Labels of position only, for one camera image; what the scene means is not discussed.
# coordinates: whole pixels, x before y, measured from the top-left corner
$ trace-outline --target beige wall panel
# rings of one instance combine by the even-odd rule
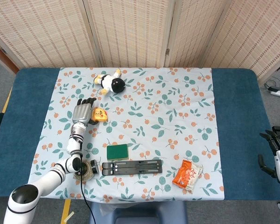
[[[22,67],[98,65],[76,0],[0,1],[0,39]]]
[[[162,67],[173,0],[84,0],[105,67]]]
[[[204,67],[248,68],[259,79],[280,63],[280,0],[233,0]]]
[[[198,67],[226,0],[177,0],[166,67]]]

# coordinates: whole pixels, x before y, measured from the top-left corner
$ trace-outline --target stuffed panda doll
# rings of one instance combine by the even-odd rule
[[[121,71],[117,69],[113,75],[98,75],[94,78],[94,84],[102,86],[101,93],[106,95],[107,92],[112,91],[115,93],[122,92],[125,89],[125,82],[120,78]]]

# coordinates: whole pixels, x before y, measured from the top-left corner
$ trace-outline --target green sponge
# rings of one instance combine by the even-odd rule
[[[128,158],[127,144],[107,146],[107,160],[125,160]]]

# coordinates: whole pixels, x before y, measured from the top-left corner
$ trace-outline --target floral tablecloth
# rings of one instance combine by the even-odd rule
[[[84,159],[107,162],[108,145],[128,144],[129,159],[162,159],[162,174],[102,176],[83,183],[88,200],[126,203],[166,200],[223,200],[216,113],[210,68],[121,68],[126,89],[100,95],[98,74],[116,68],[61,68],[43,124],[29,182],[67,158],[72,112],[79,98],[96,97],[108,122],[89,125]],[[193,194],[172,184],[182,164],[203,166]],[[80,181],[68,174],[47,197],[81,198]]]

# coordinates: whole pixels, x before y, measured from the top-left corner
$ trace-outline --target blue tablecloth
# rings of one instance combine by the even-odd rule
[[[59,69],[18,72],[0,126],[0,196],[26,184]],[[274,166],[270,129],[257,79],[247,69],[212,69],[225,199],[280,199],[280,185],[258,167],[257,155]]]

